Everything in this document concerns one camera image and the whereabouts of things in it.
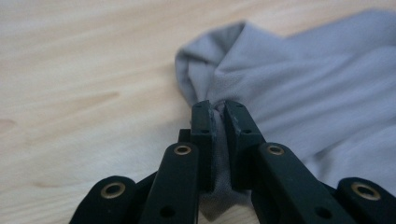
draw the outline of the wooden surface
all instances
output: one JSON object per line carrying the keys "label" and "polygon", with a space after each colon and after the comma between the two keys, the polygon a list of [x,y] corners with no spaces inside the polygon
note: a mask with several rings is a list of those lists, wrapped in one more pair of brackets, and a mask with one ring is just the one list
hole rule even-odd
{"label": "wooden surface", "polygon": [[[291,35],[370,7],[396,2],[2,1],[0,223],[67,223],[102,178],[154,172],[190,127],[174,57],[199,34]],[[258,221],[236,206],[215,223]]]}

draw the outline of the gray cloth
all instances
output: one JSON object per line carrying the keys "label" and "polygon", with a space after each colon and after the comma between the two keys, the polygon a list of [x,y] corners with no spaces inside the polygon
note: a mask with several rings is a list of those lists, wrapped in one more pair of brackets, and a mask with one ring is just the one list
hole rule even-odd
{"label": "gray cloth", "polygon": [[193,105],[216,108],[217,179],[200,209],[214,219],[248,192],[230,187],[224,100],[244,104],[268,142],[289,147],[315,177],[372,180],[396,194],[396,14],[366,11],[287,38],[241,22],[202,35],[176,57]]}

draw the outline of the fabric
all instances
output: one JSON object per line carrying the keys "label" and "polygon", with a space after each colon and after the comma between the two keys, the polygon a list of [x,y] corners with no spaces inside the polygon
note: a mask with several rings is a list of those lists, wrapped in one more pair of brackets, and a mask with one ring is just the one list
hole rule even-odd
{"label": "fabric", "polygon": [[216,108],[216,188],[200,205],[208,219],[249,204],[230,187],[224,100],[245,105],[265,139],[318,180],[336,188],[362,177],[396,195],[396,13],[365,11],[287,38],[232,24],[183,47],[176,72],[190,105]]}

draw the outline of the cloth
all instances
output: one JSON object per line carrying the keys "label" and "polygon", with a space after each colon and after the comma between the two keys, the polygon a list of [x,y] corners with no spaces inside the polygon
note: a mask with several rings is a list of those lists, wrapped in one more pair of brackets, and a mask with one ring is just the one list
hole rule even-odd
{"label": "cloth", "polygon": [[230,187],[224,100],[245,105],[264,138],[318,180],[336,188],[362,177],[396,194],[396,13],[365,11],[286,38],[232,24],[182,47],[176,73],[190,105],[216,109],[216,186],[200,204],[209,220],[249,204]]}

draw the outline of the light wood tabletop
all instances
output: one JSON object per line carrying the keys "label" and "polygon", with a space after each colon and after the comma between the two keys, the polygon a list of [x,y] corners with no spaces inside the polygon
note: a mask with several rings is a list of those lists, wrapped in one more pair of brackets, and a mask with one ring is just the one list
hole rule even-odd
{"label": "light wood tabletop", "polygon": [[[68,223],[99,180],[155,172],[190,128],[174,58],[199,34],[286,36],[372,7],[396,1],[1,1],[0,223]],[[258,220],[235,206],[214,223]]]}

